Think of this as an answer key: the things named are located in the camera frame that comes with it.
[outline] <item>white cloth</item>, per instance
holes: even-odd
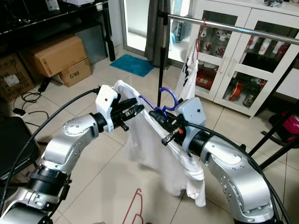
[[[185,100],[195,97],[195,84],[198,69],[196,40],[187,54],[185,64],[181,70],[178,83],[174,91],[178,99],[182,98]]]
[[[129,126],[125,155],[128,159],[156,170],[164,180],[165,189],[179,196],[182,189],[195,199],[197,206],[206,205],[204,173],[195,157],[189,157],[174,141],[167,147],[161,139],[168,133],[148,114],[151,108],[139,98],[139,93],[130,85],[119,80],[114,89],[121,94],[121,101],[137,98],[143,110],[133,119],[126,121]]]

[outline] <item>sliding glass door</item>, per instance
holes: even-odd
[[[150,0],[121,0],[125,50],[144,55],[149,4]]]
[[[197,0],[170,0],[171,14],[192,17]],[[121,0],[122,29],[125,50],[144,55],[150,0]],[[170,64],[181,66],[190,47],[192,24],[170,21]]]

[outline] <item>electrical cord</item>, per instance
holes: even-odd
[[[26,124],[29,124],[29,125],[33,125],[33,126],[36,126],[36,127],[40,127],[39,125],[36,125],[36,124],[32,124],[30,122],[25,122]]]
[[[29,99],[29,100],[27,100],[26,98],[29,97],[29,96],[31,96],[31,95],[38,96],[38,97],[36,99]],[[22,97],[22,100],[25,101],[25,103],[23,103],[23,105],[22,105],[22,110],[24,110],[24,106],[25,106],[26,103],[33,103],[33,104],[35,104],[35,103],[37,103],[37,100],[40,97],[42,97],[42,95],[41,95],[41,92],[26,92],[26,93],[22,94],[21,97]]]
[[[17,76],[17,78],[19,79],[19,72],[18,72],[18,69],[17,69],[17,67],[16,67],[16,62],[15,62],[14,56],[13,56],[14,68],[15,68],[15,70],[16,70],[16,76]],[[15,106],[14,106],[14,105],[15,105],[15,101],[17,100],[18,95],[19,95],[20,92],[21,92],[21,83],[19,83],[19,84],[20,84],[20,87],[19,87],[19,90],[18,90],[17,95],[15,96],[14,103],[13,103],[13,108],[14,108],[14,109],[15,109]]]
[[[60,206],[61,202],[63,200],[66,199],[66,196],[68,194],[68,191],[70,189],[69,183],[70,183],[70,179],[71,179],[71,174],[67,176],[67,179],[65,181],[65,185],[64,188],[61,191],[60,197],[59,197],[59,201],[57,202],[57,204],[55,205],[55,208],[53,209],[53,211],[48,215],[49,218],[51,218],[54,213],[56,212],[56,210],[58,209],[58,207]]]
[[[49,114],[46,111],[33,111],[33,112],[29,112],[28,114],[32,114],[32,113],[45,113],[47,115],[47,119],[49,119]]]
[[[269,183],[268,179],[266,178],[265,174],[263,173],[262,169],[259,167],[259,165],[256,163],[256,161],[250,156],[248,155],[247,152],[245,152],[245,150],[242,150],[240,148],[240,146],[238,146],[237,144],[235,144],[232,140],[228,139],[227,137],[223,136],[222,134],[219,134],[209,128],[206,128],[206,127],[203,127],[203,126],[200,126],[200,125],[197,125],[197,124],[193,124],[193,123],[190,123],[188,121],[185,122],[185,126],[191,126],[191,127],[195,127],[197,129],[200,129],[200,130],[203,130],[203,131],[206,131],[206,132],[209,132],[210,134],[213,134],[223,140],[225,140],[226,142],[228,142],[229,144],[231,144],[232,146],[236,147],[237,149],[239,149],[246,157],[247,157],[247,160],[249,161],[250,165],[263,177],[263,179],[265,180],[266,184],[268,185],[268,188],[270,190],[270,196],[271,196],[271,201],[272,201],[272,206],[273,206],[273,210],[274,210],[274,216],[275,216],[275,219],[276,221],[278,222],[280,219],[279,219],[279,215],[278,215],[278,212],[277,212],[277,208],[276,208],[276,204],[275,204],[275,201],[273,200],[273,196],[275,198],[275,200],[277,201],[281,211],[282,211],[282,214],[283,216],[285,217],[285,221],[287,224],[291,224],[291,220],[284,208],[284,205],[283,203],[281,202],[278,194],[276,193],[275,189],[273,188],[273,186]]]
[[[70,100],[69,102],[67,102],[65,105],[63,105],[62,107],[60,107],[55,113],[53,113],[45,122],[43,122],[43,124],[32,134],[32,136],[29,138],[29,140],[27,141],[27,143],[25,144],[25,146],[23,147],[23,149],[20,151],[20,153],[18,154],[17,158],[15,159],[10,171],[9,171],[9,174],[8,174],[8,177],[7,177],[7,180],[6,180],[6,183],[5,183],[5,187],[4,187],[4,190],[3,190],[3,194],[2,194],[2,198],[1,198],[1,202],[0,202],[0,214],[2,214],[2,211],[3,211],[3,207],[4,207],[4,202],[5,202],[5,195],[7,193],[7,189],[8,189],[8,186],[9,186],[9,183],[11,181],[11,178],[14,174],[14,170],[15,170],[15,167],[17,166],[17,163],[21,157],[21,155],[24,153],[26,147],[29,145],[29,143],[37,136],[37,134],[54,118],[56,117],[64,108],[66,108],[67,106],[69,106],[70,104],[72,104],[73,102],[75,102],[76,100],[82,98],[83,96],[86,96],[90,93],[96,93],[98,94],[99,93],[99,90],[100,90],[100,87],[98,87],[97,89],[93,89],[93,90],[89,90],[89,91],[86,91],[84,93],[82,93],[81,95],[75,97],[74,99]]]

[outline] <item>cabinet handle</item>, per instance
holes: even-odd
[[[225,64],[226,64],[226,60],[228,59],[228,57],[224,57],[223,58],[223,60],[222,60],[222,63],[221,63],[221,65],[220,65],[220,74],[222,74],[223,73],[223,70],[224,70],[224,67],[225,67]]]
[[[237,63],[238,63],[238,61],[233,58],[232,68],[228,72],[228,77],[232,77],[233,72],[235,70],[235,67],[236,67]]]

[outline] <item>black pole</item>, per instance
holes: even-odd
[[[280,126],[289,119],[289,117],[299,109],[299,100],[295,103],[295,105],[269,130],[269,132],[257,143],[256,146],[248,153],[249,155],[253,155],[279,128]]]
[[[102,10],[102,12],[104,18],[105,32],[106,32],[105,41],[107,42],[108,45],[110,61],[113,62],[115,61],[115,52],[114,52],[113,41],[111,40],[112,35],[111,35],[110,17],[109,17],[108,8],[105,8],[104,10]]]
[[[269,166],[271,163],[273,163],[275,160],[277,160],[283,154],[287,153],[290,149],[292,149],[298,143],[299,143],[299,137],[296,137],[293,141],[290,141],[288,144],[286,144],[280,150],[278,150],[274,155],[272,155],[269,159],[267,159],[265,162],[263,162],[260,165],[260,168],[265,169],[267,166]]]
[[[165,54],[166,54],[168,14],[163,12],[158,12],[158,16],[163,17],[163,36],[162,36],[161,50],[160,50],[160,69],[159,69],[158,102],[157,102],[157,106],[160,106],[161,92],[159,91],[159,89],[162,87],[162,81],[163,81],[164,61],[165,61]]]

